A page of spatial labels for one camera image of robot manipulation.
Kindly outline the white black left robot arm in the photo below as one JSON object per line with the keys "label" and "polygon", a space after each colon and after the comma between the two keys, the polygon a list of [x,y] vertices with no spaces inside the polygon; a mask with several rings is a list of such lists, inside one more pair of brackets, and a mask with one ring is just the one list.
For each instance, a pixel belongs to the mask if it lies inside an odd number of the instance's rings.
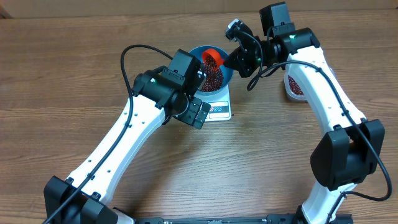
{"label": "white black left robot arm", "polygon": [[149,136],[170,118],[201,129],[210,105],[194,95],[204,84],[203,64],[177,50],[169,66],[138,74],[128,100],[96,149],[66,180],[53,176],[44,188],[45,223],[135,223],[108,204],[124,172]]}

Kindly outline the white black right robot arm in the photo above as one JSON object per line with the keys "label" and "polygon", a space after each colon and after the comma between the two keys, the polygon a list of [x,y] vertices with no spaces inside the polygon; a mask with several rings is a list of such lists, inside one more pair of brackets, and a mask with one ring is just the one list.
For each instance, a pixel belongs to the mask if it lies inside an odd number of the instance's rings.
{"label": "white black right robot arm", "polygon": [[312,152],[310,166],[315,183],[295,214],[269,215],[268,222],[351,223],[351,215],[337,210],[355,187],[383,168],[380,151],[385,129],[368,120],[355,107],[328,66],[320,41],[309,28],[297,29],[284,2],[259,12],[265,40],[260,40],[238,19],[226,28],[227,39],[239,43],[224,61],[225,67],[249,78],[248,90],[283,69],[301,89],[313,110],[322,139]]}

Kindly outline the red measuring scoop blue handle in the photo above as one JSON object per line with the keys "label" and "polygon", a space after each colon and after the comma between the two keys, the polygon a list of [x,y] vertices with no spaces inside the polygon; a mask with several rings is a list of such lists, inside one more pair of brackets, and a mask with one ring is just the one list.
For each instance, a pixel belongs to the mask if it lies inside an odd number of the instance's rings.
{"label": "red measuring scoop blue handle", "polygon": [[217,70],[224,64],[224,60],[216,49],[206,49],[201,54],[201,57],[204,64],[209,66],[212,70]]}

